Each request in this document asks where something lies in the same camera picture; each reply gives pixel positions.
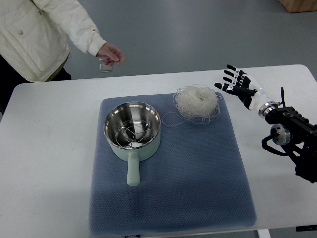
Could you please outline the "white jacket sleeve forearm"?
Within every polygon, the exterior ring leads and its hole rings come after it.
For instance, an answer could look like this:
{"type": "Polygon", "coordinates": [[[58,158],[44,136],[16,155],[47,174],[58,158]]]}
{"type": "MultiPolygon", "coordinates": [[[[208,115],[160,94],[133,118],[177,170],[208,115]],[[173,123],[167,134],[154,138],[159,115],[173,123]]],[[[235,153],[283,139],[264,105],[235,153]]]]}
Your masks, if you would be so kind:
{"type": "Polygon", "coordinates": [[[43,10],[82,52],[96,56],[106,43],[95,23],[78,1],[50,0],[43,10]]]}

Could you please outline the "person's bare hand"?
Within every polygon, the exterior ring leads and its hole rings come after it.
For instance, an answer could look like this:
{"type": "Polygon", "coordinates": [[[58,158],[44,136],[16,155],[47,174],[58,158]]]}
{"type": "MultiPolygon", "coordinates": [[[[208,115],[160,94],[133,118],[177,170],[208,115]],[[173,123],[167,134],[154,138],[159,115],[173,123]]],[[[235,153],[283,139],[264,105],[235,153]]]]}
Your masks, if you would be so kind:
{"type": "Polygon", "coordinates": [[[97,52],[96,57],[104,60],[105,64],[109,66],[114,64],[120,66],[121,63],[125,63],[122,50],[110,43],[105,43],[97,52]]]}

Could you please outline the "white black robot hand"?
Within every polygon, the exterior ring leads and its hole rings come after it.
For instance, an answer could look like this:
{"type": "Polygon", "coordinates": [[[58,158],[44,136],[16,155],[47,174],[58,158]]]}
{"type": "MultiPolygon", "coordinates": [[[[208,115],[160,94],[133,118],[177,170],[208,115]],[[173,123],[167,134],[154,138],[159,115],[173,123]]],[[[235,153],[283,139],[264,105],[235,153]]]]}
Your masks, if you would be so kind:
{"type": "Polygon", "coordinates": [[[267,96],[266,90],[260,83],[242,69],[228,64],[224,74],[224,82],[215,83],[215,87],[237,96],[248,110],[255,111],[264,118],[268,111],[278,107],[278,103],[267,96]]]}

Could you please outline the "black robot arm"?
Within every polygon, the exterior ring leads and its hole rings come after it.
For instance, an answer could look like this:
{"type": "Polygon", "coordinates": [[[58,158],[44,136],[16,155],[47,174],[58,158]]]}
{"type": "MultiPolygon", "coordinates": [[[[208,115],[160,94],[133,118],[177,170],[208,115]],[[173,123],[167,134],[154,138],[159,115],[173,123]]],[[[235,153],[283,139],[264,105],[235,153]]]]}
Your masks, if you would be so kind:
{"type": "Polygon", "coordinates": [[[293,107],[287,107],[284,89],[281,102],[268,102],[259,115],[271,124],[270,135],[262,140],[262,148],[279,156],[288,156],[295,164],[295,175],[317,181],[317,126],[310,124],[293,107]]]}

